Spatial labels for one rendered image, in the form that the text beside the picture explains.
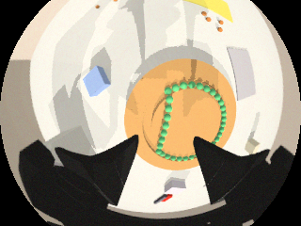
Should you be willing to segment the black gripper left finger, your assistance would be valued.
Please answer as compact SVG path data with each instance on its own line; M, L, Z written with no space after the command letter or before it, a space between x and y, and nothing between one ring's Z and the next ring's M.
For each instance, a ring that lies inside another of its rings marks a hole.
M54 150L61 165L87 178L112 206L117 206L138 146L138 135L134 135L94 155L74 153L61 147L55 147Z

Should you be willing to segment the orange round board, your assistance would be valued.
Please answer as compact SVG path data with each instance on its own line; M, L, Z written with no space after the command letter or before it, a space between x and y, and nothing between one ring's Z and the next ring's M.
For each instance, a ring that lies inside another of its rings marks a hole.
M144 161L165 170L189 170L192 167L199 166L198 159L183 158L187 155L196 155L195 146L192 142L196 136L214 142L219 127L221 127L222 110L221 105L215 100L214 95L209 91L194 88L182 89L170 93L173 97L172 120L168 121L170 127L166 129L165 142L161 151L166 154L181 157L182 161L172 161L166 159L166 156L159 155L158 148L159 137L163 131L165 123L166 88L172 89L173 84L179 87L183 83L195 82L202 83L203 87L208 86L214 89L215 93L221 95L223 105L226 107L227 120L225 121L225 131L222 137L215 143L215 146L223 148L230 138L236 121L237 104L236 98L229 80L225 78L215 67L207 64L206 61L194 59L176 59L166 61L157 68L150 69L136 83L131 97L128 99L127 108L125 108L124 127L127 138L138 135L138 151L136 154L142 157Z

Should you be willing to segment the light blue block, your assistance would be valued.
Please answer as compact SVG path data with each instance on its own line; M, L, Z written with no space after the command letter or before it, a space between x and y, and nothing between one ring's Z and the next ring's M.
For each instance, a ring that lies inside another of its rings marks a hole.
M103 67L98 67L98 65L95 65L95 67L91 69L89 73L87 73L86 78L83 78L84 84L86 84L87 93L89 93L90 98L94 97L94 95L98 95L101 93L101 91L112 86L103 69Z

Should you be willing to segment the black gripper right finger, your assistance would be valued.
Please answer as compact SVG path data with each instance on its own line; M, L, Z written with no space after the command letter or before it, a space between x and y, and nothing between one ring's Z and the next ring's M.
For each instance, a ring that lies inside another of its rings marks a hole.
M254 154L238 155L223 150L215 144L196 136L192 142L199 168L202 170L204 185L207 187L210 204L225 200L230 193L249 173L253 167L263 162L271 150Z

